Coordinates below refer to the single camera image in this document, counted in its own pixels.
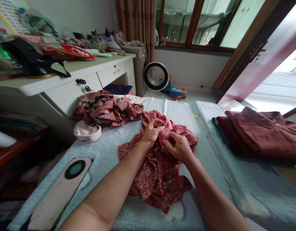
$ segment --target brown curtain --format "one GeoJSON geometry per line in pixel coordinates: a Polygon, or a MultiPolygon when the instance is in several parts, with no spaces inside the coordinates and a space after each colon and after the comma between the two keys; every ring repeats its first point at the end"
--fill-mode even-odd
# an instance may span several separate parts
{"type": "Polygon", "coordinates": [[[127,41],[145,43],[148,61],[154,56],[156,0],[116,0],[120,30],[127,41]]]}

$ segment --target hand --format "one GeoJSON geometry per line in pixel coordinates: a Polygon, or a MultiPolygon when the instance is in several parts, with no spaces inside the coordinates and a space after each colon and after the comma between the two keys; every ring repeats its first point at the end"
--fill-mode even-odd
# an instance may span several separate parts
{"type": "Polygon", "coordinates": [[[167,135],[167,139],[173,138],[175,140],[175,146],[173,147],[171,143],[167,140],[163,140],[166,149],[179,161],[187,162],[194,156],[187,138],[183,135],[179,135],[175,132],[170,132],[167,135]]]}
{"type": "Polygon", "coordinates": [[[158,134],[164,130],[164,126],[156,127],[157,123],[162,124],[164,123],[160,119],[154,119],[152,120],[146,127],[145,132],[143,134],[143,137],[141,139],[142,142],[148,144],[150,148],[154,145],[154,142],[156,141],[158,134]]]}

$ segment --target white desk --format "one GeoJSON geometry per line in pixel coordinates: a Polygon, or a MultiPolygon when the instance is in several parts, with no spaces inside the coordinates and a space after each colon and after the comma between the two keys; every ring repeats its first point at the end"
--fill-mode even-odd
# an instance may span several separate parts
{"type": "MultiPolygon", "coordinates": [[[[25,77],[0,81],[0,112],[8,111],[35,115],[47,122],[60,139],[73,142],[73,124],[69,116],[77,105],[78,97],[86,94],[85,86],[76,79],[84,79],[94,92],[109,83],[133,86],[136,93],[133,58],[135,54],[96,57],[95,61],[67,61],[64,65],[71,77],[57,75],[46,79],[25,77]]],[[[59,64],[53,69],[64,73],[59,64]]]]}

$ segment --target folded dark red clothing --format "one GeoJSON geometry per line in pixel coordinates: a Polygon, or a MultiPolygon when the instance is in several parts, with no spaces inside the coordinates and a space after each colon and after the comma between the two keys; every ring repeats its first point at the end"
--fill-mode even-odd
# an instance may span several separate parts
{"type": "Polygon", "coordinates": [[[70,119],[78,122],[84,120],[86,125],[107,124],[119,127],[129,120],[140,120],[144,105],[129,103],[126,97],[118,98],[105,90],[82,95],[78,107],[70,119]]]}
{"type": "Polygon", "coordinates": [[[279,112],[226,111],[233,127],[246,146],[256,154],[296,160],[296,124],[279,112]]]}
{"type": "Polygon", "coordinates": [[[225,133],[226,137],[230,140],[231,144],[235,148],[236,152],[244,157],[261,158],[268,160],[276,160],[284,163],[296,164],[296,159],[290,157],[275,157],[271,155],[265,155],[264,153],[253,152],[247,144],[243,141],[242,137],[236,131],[235,127],[231,123],[230,119],[226,116],[219,116],[216,118],[219,127],[225,133]]]}
{"type": "Polygon", "coordinates": [[[176,125],[158,111],[143,112],[142,128],[131,142],[118,147],[119,160],[122,160],[141,140],[146,126],[153,119],[164,121],[158,126],[165,126],[159,133],[154,146],[149,150],[142,168],[139,170],[129,195],[141,195],[143,201],[151,206],[168,212],[170,205],[180,201],[183,193],[192,188],[186,176],[179,175],[180,161],[174,158],[166,149],[163,140],[168,133],[174,131],[184,135],[194,152],[198,138],[184,125],[176,125]]]}

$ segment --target pink floral fabric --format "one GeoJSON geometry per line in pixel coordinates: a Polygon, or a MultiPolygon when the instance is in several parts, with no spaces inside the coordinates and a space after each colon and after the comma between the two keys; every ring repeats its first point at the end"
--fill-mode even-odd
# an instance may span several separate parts
{"type": "Polygon", "coordinates": [[[109,127],[119,127],[129,119],[141,119],[144,106],[129,102],[129,98],[118,98],[105,90],[85,94],[79,98],[78,107],[70,119],[75,122],[83,120],[88,126],[107,124],[109,127]]]}
{"type": "Polygon", "coordinates": [[[174,131],[184,135],[194,152],[194,146],[198,138],[184,125],[176,125],[165,115],[158,111],[143,112],[142,128],[131,142],[118,147],[118,156],[121,161],[141,140],[148,123],[153,119],[161,119],[165,129],[159,133],[153,148],[146,156],[143,166],[139,170],[129,195],[141,195],[143,201],[151,206],[168,212],[170,205],[180,201],[183,193],[190,190],[192,185],[186,176],[179,176],[180,161],[174,158],[165,148],[163,140],[167,139],[168,133],[174,131]]]}

